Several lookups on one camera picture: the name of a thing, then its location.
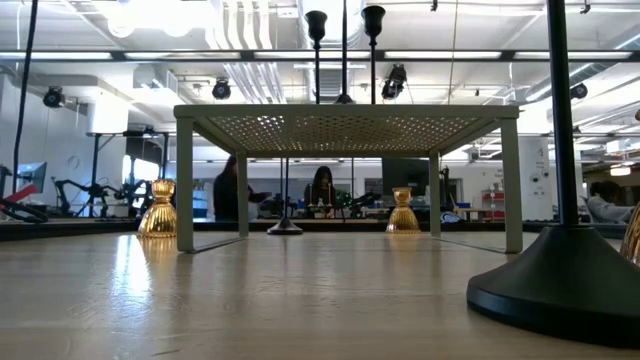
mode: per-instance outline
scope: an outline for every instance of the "gold vase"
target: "gold vase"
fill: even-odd
[[[153,182],[152,190],[155,202],[144,214],[139,236],[145,238],[167,238],[176,236],[176,209],[169,202],[175,190],[173,180],[159,179]]]
[[[636,206],[631,216],[627,232],[624,234],[624,240],[620,247],[620,255],[640,266],[640,206]]]
[[[396,200],[396,208],[393,209],[387,232],[396,234],[417,234],[420,232],[418,219],[409,207],[411,200],[411,188],[393,188],[393,198]]]

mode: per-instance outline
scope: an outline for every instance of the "black cable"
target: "black cable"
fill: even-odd
[[[31,53],[33,52],[33,38],[36,34],[36,20],[38,17],[38,0],[31,1],[31,21],[29,23],[29,37],[24,58],[24,71],[22,73],[22,87],[20,88],[20,111],[18,113],[18,128],[16,129],[16,141],[13,147],[13,183],[11,189],[15,194],[18,191],[18,164],[20,162],[20,139],[24,125],[24,107],[27,100],[27,85],[29,83],[29,70],[31,68]]]

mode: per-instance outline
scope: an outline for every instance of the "black pole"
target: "black pole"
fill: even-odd
[[[342,95],[347,91],[347,0],[342,1]]]
[[[93,162],[91,163],[91,187],[96,185],[98,177],[98,153],[100,152],[100,134],[95,134],[93,140]],[[93,196],[89,194],[89,217],[93,217]]]
[[[167,177],[167,165],[169,163],[169,134],[164,133],[164,151],[162,152],[162,178]]]
[[[553,95],[553,131],[558,177],[560,225],[578,224],[578,199],[573,154],[573,121],[569,95],[569,59],[564,0],[547,0],[549,50],[551,55],[551,92]]]
[[[355,171],[355,159],[351,158],[351,201],[355,198],[356,193],[356,171]]]
[[[283,174],[284,168],[283,168],[283,165],[282,165],[283,161],[284,160],[282,158],[280,158],[280,197],[282,197],[282,195],[284,195],[284,191],[282,191],[283,188],[284,188],[283,179],[282,179],[284,177],[283,176],[284,175]]]
[[[371,39],[371,104],[376,104],[376,42]]]
[[[316,50],[316,105],[320,105],[320,42],[317,42],[313,48]]]
[[[289,158],[286,161],[286,175],[284,181],[284,217],[286,219],[289,217]]]

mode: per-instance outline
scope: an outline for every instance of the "woman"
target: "woman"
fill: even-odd
[[[304,189],[304,204],[307,209],[307,217],[314,217],[309,205],[318,205],[322,199],[322,204],[336,206],[336,189],[333,187],[333,176],[331,170],[326,166],[321,166],[313,177],[313,184],[307,185]],[[325,209],[326,217],[333,218],[333,207]]]
[[[260,203],[270,193],[254,193],[249,186],[249,201]],[[213,209],[216,221],[238,221],[238,160],[229,156],[224,170],[213,182]]]
[[[620,186],[613,181],[595,182],[591,184],[587,200],[587,208],[594,223],[628,222],[633,213],[633,206],[616,206],[613,201],[620,191]]]

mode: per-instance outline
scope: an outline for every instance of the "fluorescent light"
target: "fluorescent light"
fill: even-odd
[[[316,67],[312,63],[306,63],[306,64],[293,64],[293,68],[296,70],[313,70]],[[365,64],[347,64],[347,69],[362,70],[366,68],[367,66]],[[320,64],[320,69],[341,70],[342,64]]]
[[[385,59],[497,59],[500,51],[385,51]]]
[[[0,59],[3,60],[24,60],[26,54],[23,51],[0,52]],[[111,60],[108,52],[33,52],[31,58],[34,60]]]
[[[569,60],[584,59],[628,59],[631,56],[630,51],[569,51]],[[548,51],[519,51],[514,56],[515,59],[522,60],[548,60],[550,54]]]
[[[301,50],[301,51],[257,51],[254,53],[256,59],[299,59],[299,60],[313,60],[315,59],[315,52],[313,50]],[[363,50],[353,50],[347,53],[347,57],[350,59],[368,59],[369,52]],[[321,59],[342,59],[342,52],[340,50],[321,50]]]
[[[628,166],[612,166],[609,173],[611,176],[627,176],[631,174],[631,168]]]
[[[236,60],[240,59],[239,52],[229,51],[207,51],[207,52],[138,52],[127,51],[124,55],[131,60],[201,60],[201,59],[217,59],[217,60]]]

